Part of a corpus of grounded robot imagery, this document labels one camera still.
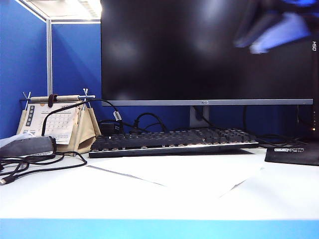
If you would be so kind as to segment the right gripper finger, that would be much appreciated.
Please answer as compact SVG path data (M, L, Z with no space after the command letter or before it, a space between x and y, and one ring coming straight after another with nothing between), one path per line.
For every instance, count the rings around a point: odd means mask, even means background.
M252 54L267 53L270 49L308 37L311 34L306 21L296 13L285 13L284 19L265 30L250 45Z
M262 4L248 4L234 38L235 47L247 47L257 40L267 29L282 20L277 10Z

